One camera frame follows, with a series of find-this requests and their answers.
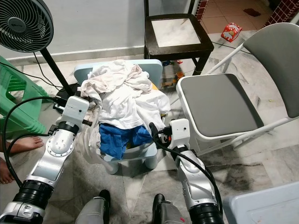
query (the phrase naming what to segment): pile of laundry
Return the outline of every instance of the pile of laundry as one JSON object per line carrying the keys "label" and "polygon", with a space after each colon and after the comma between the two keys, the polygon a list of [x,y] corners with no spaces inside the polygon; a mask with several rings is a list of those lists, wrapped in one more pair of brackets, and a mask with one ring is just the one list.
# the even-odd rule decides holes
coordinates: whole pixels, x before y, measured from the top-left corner
{"label": "pile of laundry", "polygon": [[126,148],[152,142],[150,122],[158,130],[165,127],[161,114],[170,111],[169,99],[137,64],[103,64],[93,69],[80,91],[91,99],[85,119],[93,125],[77,135],[75,147],[91,164],[103,154],[122,159]]}

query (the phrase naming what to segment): white fabric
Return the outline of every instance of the white fabric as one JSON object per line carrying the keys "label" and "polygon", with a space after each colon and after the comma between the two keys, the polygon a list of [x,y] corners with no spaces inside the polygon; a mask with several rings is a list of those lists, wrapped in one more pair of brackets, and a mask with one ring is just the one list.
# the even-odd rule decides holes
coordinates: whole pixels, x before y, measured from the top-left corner
{"label": "white fabric", "polygon": [[124,60],[117,60],[98,67],[81,85],[81,97],[90,97],[89,111],[85,119],[93,121],[91,127],[76,136],[75,149],[90,164],[102,163],[100,155],[99,123],[107,123],[122,129],[144,125],[150,132],[153,122],[157,129],[165,127],[160,114],[170,110],[168,97],[152,89],[149,74]]}
{"label": "white fabric", "polygon": [[83,130],[76,136],[74,146],[90,164],[102,163],[103,160],[100,157],[99,109],[94,102],[89,104],[85,119],[93,121],[93,125],[84,125]]}
{"label": "white fabric", "polygon": [[150,132],[153,122],[159,130],[165,127],[160,114],[170,110],[170,103],[164,93],[152,89],[148,78],[138,65],[116,60],[93,71],[81,85],[81,96],[97,101],[100,123],[120,129],[144,125]]}

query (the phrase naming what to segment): blue cloth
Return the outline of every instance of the blue cloth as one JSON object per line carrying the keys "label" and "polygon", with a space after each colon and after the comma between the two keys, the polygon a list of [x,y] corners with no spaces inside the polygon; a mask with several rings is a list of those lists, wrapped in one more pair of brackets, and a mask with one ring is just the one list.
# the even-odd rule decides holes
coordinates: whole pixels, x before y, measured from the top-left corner
{"label": "blue cloth", "polygon": [[109,124],[100,124],[101,152],[121,160],[127,144],[132,147],[150,143],[152,137],[144,126],[133,129],[120,129]]}

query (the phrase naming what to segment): tile floor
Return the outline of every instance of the tile floor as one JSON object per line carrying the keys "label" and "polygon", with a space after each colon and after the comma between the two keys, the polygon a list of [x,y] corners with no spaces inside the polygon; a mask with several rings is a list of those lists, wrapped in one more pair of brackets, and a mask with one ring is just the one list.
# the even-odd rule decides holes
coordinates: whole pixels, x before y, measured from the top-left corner
{"label": "tile floor", "polygon": [[[255,31],[242,31],[232,43],[228,43],[219,34],[210,34],[213,42],[237,47]],[[215,45],[214,51],[204,68],[203,74],[213,65],[223,59],[232,49]],[[142,59],[143,55],[122,56],[111,58],[90,59],[82,61],[61,62],[59,68],[69,83],[75,82],[73,69],[81,63],[111,61],[115,59]],[[58,84],[46,64],[42,65],[44,73]],[[194,65],[191,60],[180,64],[182,71],[191,75]],[[40,76],[37,65],[22,66],[27,73]],[[165,72],[173,72],[171,66],[165,67]],[[239,52],[228,68],[228,72],[237,75],[242,86],[253,102],[265,124],[286,116],[283,101],[270,79],[267,71],[252,56]],[[36,83],[46,89],[51,95],[56,90],[45,83]],[[172,101],[177,97],[173,87],[163,90]],[[59,114],[52,110],[51,104],[44,104],[40,121],[47,128],[56,120]],[[171,106],[166,123],[171,119],[183,118],[180,102]],[[17,154],[12,157],[12,163],[21,180],[32,169],[35,162],[43,154],[44,148]],[[201,160],[210,166],[222,198],[253,190],[267,189],[288,182],[299,181],[299,120],[290,122],[248,145],[233,151],[230,147],[219,149],[200,156]],[[142,161],[122,162],[115,175],[106,173],[103,165],[89,164],[80,152],[75,150],[68,159],[65,171],[49,201],[46,209],[45,224],[72,224],[84,204],[102,189],[108,189],[112,196],[111,224],[149,224],[151,221],[151,206],[157,193],[165,194],[166,198],[181,210],[186,223],[191,223],[181,192],[181,184],[177,179],[175,164],[172,159],[158,151],[158,166],[154,170],[147,169]],[[18,187],[15,182],[0,185],[0,212],[10,202]]]}
{"label": "tile floor", "polygon": [[[261,15],[253,17],[243,10],[252,8]],[[260,0],[209,0],[200,22],[207,33],[221,33],[230,22],[235,22],[243,30],[263,27],[272,11]]]}

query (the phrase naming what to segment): dark wooden chair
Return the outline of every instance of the dark wooden chair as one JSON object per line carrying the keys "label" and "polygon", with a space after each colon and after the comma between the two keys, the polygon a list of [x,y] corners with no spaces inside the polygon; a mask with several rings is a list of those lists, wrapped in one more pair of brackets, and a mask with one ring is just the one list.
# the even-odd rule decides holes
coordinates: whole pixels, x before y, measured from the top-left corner
{"label": "dark wooden chair", "polygon": [[144,59],[160,61],[192,58],[193,75],[200,75],[214,46],[192,14],[191,0],[187,14],[149,15],[149,0],[144,0]]}

